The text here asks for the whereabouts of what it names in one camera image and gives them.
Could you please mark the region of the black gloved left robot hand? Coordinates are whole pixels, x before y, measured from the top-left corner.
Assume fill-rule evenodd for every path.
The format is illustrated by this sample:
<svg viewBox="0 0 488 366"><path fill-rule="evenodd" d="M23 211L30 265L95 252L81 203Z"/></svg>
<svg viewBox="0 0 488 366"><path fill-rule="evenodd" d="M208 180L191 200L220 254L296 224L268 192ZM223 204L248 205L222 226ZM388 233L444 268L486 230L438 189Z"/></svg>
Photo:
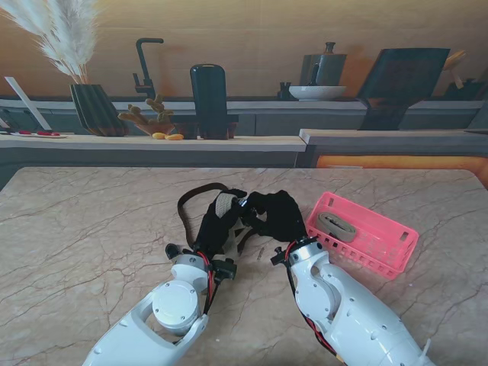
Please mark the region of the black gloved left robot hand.
<svg viewBox="0 0 488 366"><path fill-rule="evenodd" d="M243 230L240 219L243 207L238 200L246 198L247 193L239 189L221 191L209 205L203 216L194 250L201 252L208 259L224 253L223 247L231 236L233 241L237 230Z"/></svg>

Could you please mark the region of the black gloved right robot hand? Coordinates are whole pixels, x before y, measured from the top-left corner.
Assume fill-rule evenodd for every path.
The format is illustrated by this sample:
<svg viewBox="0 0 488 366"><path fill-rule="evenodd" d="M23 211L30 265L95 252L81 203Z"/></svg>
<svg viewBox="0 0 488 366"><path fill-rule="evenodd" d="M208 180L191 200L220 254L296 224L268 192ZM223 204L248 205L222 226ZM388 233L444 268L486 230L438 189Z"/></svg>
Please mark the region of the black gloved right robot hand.
<svg viewBox="0 0 488 366"><path fill-rule="evenodd" d="M247 197L244 220L260 236L279 242L293 242L307 236L297 202L284 190Z"/></svg>

